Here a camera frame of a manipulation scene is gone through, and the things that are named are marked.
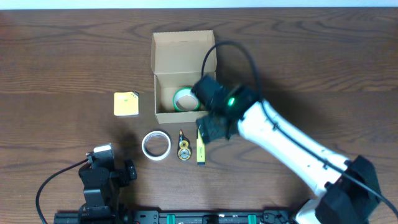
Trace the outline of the yellow highlighter marker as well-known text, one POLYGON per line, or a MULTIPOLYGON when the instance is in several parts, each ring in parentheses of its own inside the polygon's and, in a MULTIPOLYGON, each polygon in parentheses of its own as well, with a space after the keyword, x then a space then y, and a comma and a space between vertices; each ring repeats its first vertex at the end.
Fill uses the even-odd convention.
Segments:
POLYGON ((199 129, 197 129, 197 164, 199 166, 205 165, 205 144, 199 129))

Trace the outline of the white clear tape roll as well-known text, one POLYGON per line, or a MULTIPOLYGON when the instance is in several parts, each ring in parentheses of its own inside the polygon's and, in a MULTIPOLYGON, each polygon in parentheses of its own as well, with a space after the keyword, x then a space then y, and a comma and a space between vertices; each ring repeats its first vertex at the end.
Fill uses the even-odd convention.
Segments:
POLYGON ((141 148, 142 148, 142 151, 143 151, 144 155, 148 159, 150 159, 152 161, 164 160, 170 154, 171 146, 172 146, 172 141, 171 141, 170 136, 166 132, 163 132, 163 131, 152 131, 152 132, 149 132, 148 134, 145 135, 145 137, 142 140, 142 144, 141 144, 141 148), (165 150, 165 152, 163 154, 158 155, 158 156, 155 156, 155 155, 151 154, 149 152, 148 148, 147 148, 148 141, 152 137, 155 137, 155 136, 161 136, 161 137, 163 137, 164 139, 167 140, 167 149, 165 150))

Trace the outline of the yellow correction tape dispenser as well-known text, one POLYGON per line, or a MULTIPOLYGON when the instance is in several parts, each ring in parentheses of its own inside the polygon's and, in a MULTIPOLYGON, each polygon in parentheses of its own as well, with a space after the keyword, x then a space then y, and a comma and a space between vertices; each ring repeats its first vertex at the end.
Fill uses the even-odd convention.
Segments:
POLYGON ((182 130, 179 132, 177 155, 182 161, 187 161, 192 156, 190 141, 184 136, 182 130))

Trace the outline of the green tape roll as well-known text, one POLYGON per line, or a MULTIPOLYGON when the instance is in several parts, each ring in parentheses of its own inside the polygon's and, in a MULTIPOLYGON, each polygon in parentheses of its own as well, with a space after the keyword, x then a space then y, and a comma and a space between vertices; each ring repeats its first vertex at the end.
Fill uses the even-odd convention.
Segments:
POLYGON ((195 111, 199 109, 200 102, 198 98, 192 93, 190 87, 178 89, 173 97, 173 105, 177 111, 195 111))

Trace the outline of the yellow sticky note pad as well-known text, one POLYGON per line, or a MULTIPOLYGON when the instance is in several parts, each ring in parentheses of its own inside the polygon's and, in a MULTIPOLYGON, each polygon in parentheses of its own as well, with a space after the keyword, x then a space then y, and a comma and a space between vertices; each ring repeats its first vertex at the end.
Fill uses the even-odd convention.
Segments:
POLYGON ((135 116, 139 114, 139 94, 135 91, 114 93, 114 115, 135 116))

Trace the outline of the brown cardboard box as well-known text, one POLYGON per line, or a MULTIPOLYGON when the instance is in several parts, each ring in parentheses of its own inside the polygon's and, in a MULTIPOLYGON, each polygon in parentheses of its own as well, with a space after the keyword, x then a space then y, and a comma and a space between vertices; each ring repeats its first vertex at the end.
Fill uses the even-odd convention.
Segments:
POLYGON ((177 111, 173 97, 178 89, 193 87, 202 73, 216 78, 216 51, 205 57, 214 45, 212 30, 152 34, 151 69, 158 123, 190 123, 208 114, 201 103, 195 111, 177 111))

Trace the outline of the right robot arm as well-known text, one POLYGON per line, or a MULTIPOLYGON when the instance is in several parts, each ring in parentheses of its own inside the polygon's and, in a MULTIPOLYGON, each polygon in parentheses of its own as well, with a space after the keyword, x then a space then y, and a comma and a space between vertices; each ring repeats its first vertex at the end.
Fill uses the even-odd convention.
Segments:
POLYGON ((381 202, 381 190, 372 163, 327 149, 286 121, 255 91, 228 89, 209 76, 192 88, 208 115, 197 120, 205 143, 235 132, 273 155, 312 190, 292 217, 295 223, 368 223, 381 202))

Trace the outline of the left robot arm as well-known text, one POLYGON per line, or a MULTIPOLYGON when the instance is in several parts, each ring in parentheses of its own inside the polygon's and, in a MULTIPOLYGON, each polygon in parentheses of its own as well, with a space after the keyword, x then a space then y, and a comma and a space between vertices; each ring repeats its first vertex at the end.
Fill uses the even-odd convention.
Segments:
POLYGON ((85 204, 78 212, 78 223, 133 223, 132 213, 119 202, 120 189, 137 179, 132 160, 115 168, 112 150, 90 152, 88 162, 79 168, 85 204))

